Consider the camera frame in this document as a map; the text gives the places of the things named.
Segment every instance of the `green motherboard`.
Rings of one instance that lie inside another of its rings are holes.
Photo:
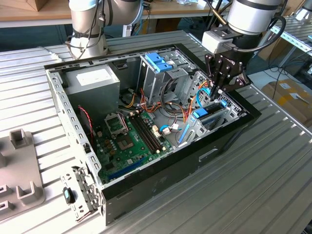
[[[98,175],[103,183],[112,181],[172,150],[170,143],[163,137],[154,137],[157,149],[151,145],[154,123],[148,113],[142,112],[135,117],[127,116],[124,120],[128,133],[119,134],[114,138],[105,122],[96,128],[97,157],[102,165]],[[114,131],[122,127],[118,118],[108,124]]]

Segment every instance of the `wooden shelf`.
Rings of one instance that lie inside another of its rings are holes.
[[[155,0],[151,3],[151,15],[196,13],[209,13],[209,7],[203,7],[196,3],[190,6],[183,6],[176,1],[164,2]],[[148,15],[148,12],[144,10],[143,15]],[[60,20],[70,18],[71,13],[67,0],[49,0],[39,12],[0,5],[0,21]]]

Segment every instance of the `metal latch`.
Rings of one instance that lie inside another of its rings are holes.
[[[64,185],[63,195],[66,203],[75,213],[76,221],[94,213],[102,205],[102,195],[85,167],[72,167],[60,177]]]

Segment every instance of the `pci slot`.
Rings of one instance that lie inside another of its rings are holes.
[[[114,179],[114,178],[121,177],[121,176],[123,176],[124,174],[126,174],[126,173],[128,173],[128,172],[134,170],[135,168],[141,166],[141,163],[142,163],[142,161],[143,161],[144,159],[145,159],[145,158],[142,158],[142,159],[140,159],[139,161],[134,162],[134,163],[131,164],[130,166],[125,167],[125,168],[123,168],[123,169],[121,169],[121,170],[119,170],[119,171],[117,171],[117,172],[115,172],[115,173],[113,173],[113,174],[111,174],[111,175],[108,175],[108,179],[111,180],[111,179]]]

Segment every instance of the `side panel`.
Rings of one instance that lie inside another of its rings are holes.
[[[247,129],[248,126],[251,126],[257,119],[254,118],[251,120],[247,116],[246,118],[250,120],[247,124],[243,124],[238,128],[235,128],[235,126],[228,126],[228,131],[223,129],[222,133],[219,132],[219,134],[221,133],[222,135],[220,137],[218,137],[218,132],[215,132],[215,139],[217,140],[212,141],[212,138],[207,136],[204,139],[185,147],[179,152],[164,158],[156,163],[154,167],[146,168],[141,172],[130,176],[132,179],[137,177],[136,179],[138,180],[145,178],[139,184],[136,184],[127,190],[123,186],[126,184],[122,185],[119,183],[116,184],[118,188],[114,188],[115,185],[113,185],[104,189],[102,192],[105,197],[109,197],[120,188],[124,189],[124,192],[121,192],[114,197],[110,197],[106,201],[106,224],[110,224],[127,212],[151,199],[153,196],[181,181],[188,175],[194,173],[198,168],[219,156],[222,152],[228,150],[244,130]],[[149,173],[155,171],[158,171],[158,173],[148,177]],[[121,183],[127,183],[127,179],[128,178],[124,179]]]

